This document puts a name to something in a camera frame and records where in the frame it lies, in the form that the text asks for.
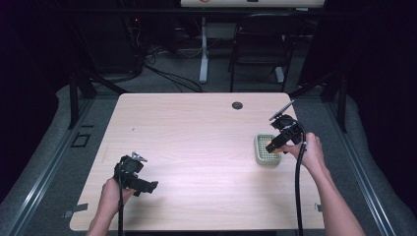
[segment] cable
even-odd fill
[[[301,215],[301,200],[300,200],[300,167],[303,160],[304,151],[306,150],[306,132],[304,131],[303,125],[300,122],[293,120],[301,128],[303,140],[300,146],[300,152],[298,153],[297,162],[295,164],[295,204],[297,206],[297,223],[298,223],[298,235],[303,236],[303,218]]]
[[[121,78],[117,78],[117,79],[110,79],[109,77],[105,77],[104,75],[101,75],[104,79],[106,79],[107,81],[113,83],[113,84],[118,84],[118,83],[122,83],[122,82],[128,82],[133,80],[134,78],[136,78],[140,73],[139,72],[132,72],[129,75],[127,75],[126,77],[121,77]]]
[[[119,162],[119,229],[118,235],[123,236],[123,188],[122,188],[122,161]]]
[[[148,55],[145,57],[146,61],[152,65],[154,65],[156,63],[156,55],[161,53],[161,52],[166,52],[164,50],[162,50],[161,46],[154,46],[153,48],[150,48],[148,50]]]
[[[174,75],[174,74],[171,74],[171,73],[159,71],[159,70],[157,70],[154,67],[151,67],[149,65],[145,65],[145,68],[147,68],[150,71],[162,76],[166,80],[172,82],[180,91],[182,91],[181,88],[180,88],[180,86],[182,86],[182,87],[185,87],[185,88],[190,89],[192,91],[204,92],[202,87],[199,84],[197,84],[196,82],[194,82],[190,79],[180,77],[180,76],[177,76],[177,75]]]
[[[188,50],[197,50],[197,52],[194,53],[194,54],[192,54],[192,55],[188,55],[187,53],[185,53],[185,51],[188,51]],[[183,56],[188,57],[188,58],[192,58],[192,57],[196,57],[196,56],[200,55],[200,53],[202,52],[202,50],[203,49],[201,47],[200,48],[196,48],[196,49],[178,49],[178,51],[181,52],[181,54]]]

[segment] small plastic basket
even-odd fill
[[[255,157],[257,163],[260,165],[277,165],[281,160],[281,154],[279,153],[268,153],[266,146],[268,142],[273,140],[275,135],[264,135],[259,134],[255,136]]]

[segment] wooden table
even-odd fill
[[[234,109],[239,101],[242,109]],[[277,166],[255,159],[256,134],[275,134],[269,117],[289,102],[285,93],[123,94],[81,194],[73,230],[89,228],[105,180],[120,157],[146,158],[139,177],[159,181],[152,194],[125,206],[129,231],[275,230],[297,228],[295,158]],[[294,110],[286,111],[295,118]],[[324,228],[320,203],[307,170],[300,175],[305,228]],[[117,215],[110,229],[117,230]]]

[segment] forearm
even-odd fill
[[[322,201],[327,235],[365,235],[355,215],[338,192],[329,171],[312,175]]]
[[[97,214],[89,225],[89,236],[107,235],[113,216]]]

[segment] table leg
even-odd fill
[[[208,38],[206,18],[202,18],[202,66],[200,68],[200,83],[208,81],[209,57],[208,57]]]
[[[284,81],[284,73],[282,72],[282,67],[275,68],[275,77],[278,83],[282,83]]]

